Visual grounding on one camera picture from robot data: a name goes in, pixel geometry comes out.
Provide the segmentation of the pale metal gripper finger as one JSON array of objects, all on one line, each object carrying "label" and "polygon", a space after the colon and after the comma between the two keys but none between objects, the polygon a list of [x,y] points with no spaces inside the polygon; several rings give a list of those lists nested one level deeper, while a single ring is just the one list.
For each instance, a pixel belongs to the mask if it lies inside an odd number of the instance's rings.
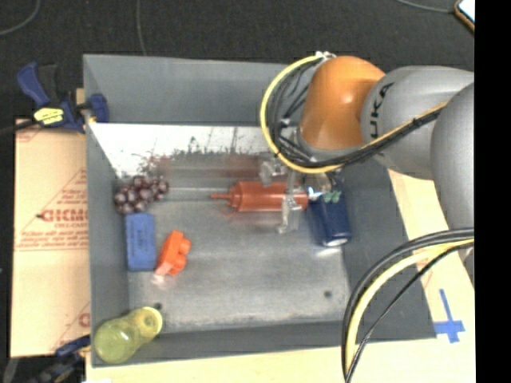
[{"label": "pale metal gripper finger", "polygon": [[281,205],[281,222],[277,227],[279,234],[296,231],[299,228],[302,206],[299,205],[293,195],[286,195]]},{"label": "pale metal gripper finger", "polygon": [[263,160],[259,167],[259,178],[264,187],[269,186],[274,180],[287,174],[287,167],[280,161],[271,159]]}]

